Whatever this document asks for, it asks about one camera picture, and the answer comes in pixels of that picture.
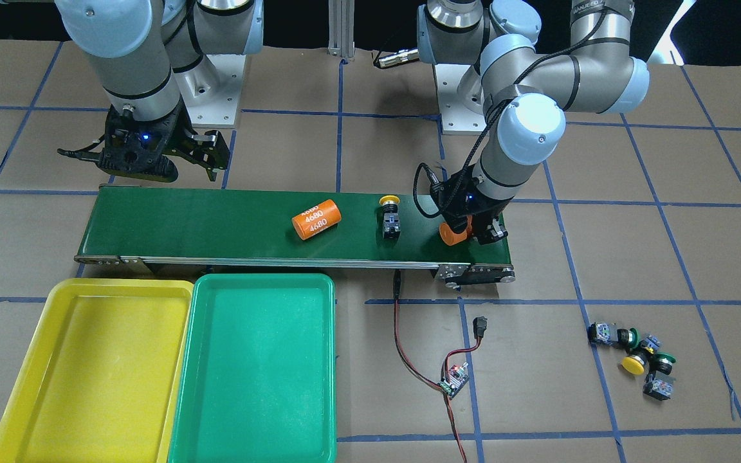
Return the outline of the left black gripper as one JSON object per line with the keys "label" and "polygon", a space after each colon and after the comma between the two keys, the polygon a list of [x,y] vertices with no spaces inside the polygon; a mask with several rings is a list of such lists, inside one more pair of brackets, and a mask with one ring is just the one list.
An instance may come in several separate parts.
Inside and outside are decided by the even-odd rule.
{"label": "left black gripper", "polygon": [[499,214],[513,198],[512,188],[491,181],[478,166],[469,166],[447,181],[430,181],[430,197],[442,210],[442,240],[467,240],[468,217],[475,226],[479,245],[488,245],[507,237]]}

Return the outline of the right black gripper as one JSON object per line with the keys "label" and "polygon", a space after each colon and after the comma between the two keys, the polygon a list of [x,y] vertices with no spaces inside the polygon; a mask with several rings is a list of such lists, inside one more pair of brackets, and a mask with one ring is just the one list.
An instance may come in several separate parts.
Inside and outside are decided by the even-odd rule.
{"label": "right black gripper", "polygon": [[[217,181],[217,174],[227,170],[230,149],[218,130],[191,134],[187,111],[178,103],[170,113],[158,120],[140,122],[124,117],[114,107],[105,120],[105,138],[83,149],[57,149],[61,156],[93,162],[109,175],[170,183],[178,178],[178,170],[167,154],[181,152],[191,164],[203,167],[209,181]],[[105,147],[96,149],[105,141]]]}

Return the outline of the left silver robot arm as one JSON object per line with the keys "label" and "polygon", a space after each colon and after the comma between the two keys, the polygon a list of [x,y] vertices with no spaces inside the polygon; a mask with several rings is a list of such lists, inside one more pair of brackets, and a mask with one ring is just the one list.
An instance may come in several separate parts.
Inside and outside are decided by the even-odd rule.
{"label": "left silver robot arm", "polygon": [[538,12],[524,1],[429,1],[418,9],[417,48],[429,64],[470,65],[482,88],[485,127],[462,169],[430,196],[453,246],[499,241],[498,217],[564,134],[565,112],[626,113],[649,88],[650,74],[630,54],[632,1],[573,1],[571,44],[541,55]]}

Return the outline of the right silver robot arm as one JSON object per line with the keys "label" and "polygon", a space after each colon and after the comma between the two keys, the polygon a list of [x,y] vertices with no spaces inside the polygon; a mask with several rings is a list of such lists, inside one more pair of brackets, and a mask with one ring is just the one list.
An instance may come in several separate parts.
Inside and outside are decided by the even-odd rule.
{"label": "right silver robot arm", "polygon": [[254,55],[264,44],[262,1],[57,1],[62,23],[85,53],[111,107],[94,143],[61,156],[114,176],[170,183],[173,156],[210,181],[229,149],[217,130],[200,134],[189,102],[217,96],[212,55]]}

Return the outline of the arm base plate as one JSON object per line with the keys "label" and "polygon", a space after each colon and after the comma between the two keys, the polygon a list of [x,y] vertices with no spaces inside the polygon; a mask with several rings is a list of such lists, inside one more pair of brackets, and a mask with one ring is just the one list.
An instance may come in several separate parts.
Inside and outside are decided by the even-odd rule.
{"label": "arm base plate", "polygon": [[207,55],[174,74],[195,128],[236,127],[246,61],[245,55]]}
{"label": "arm base plate", "polygon": [[486,125],[486,115],[501,99],[509,102],[524,95],[541,95],[535,87],[510,81],[493,94],[482,87],[482,76],[473,66],[436,64],[433,66],[436,96],[443,135],[476,135]]}

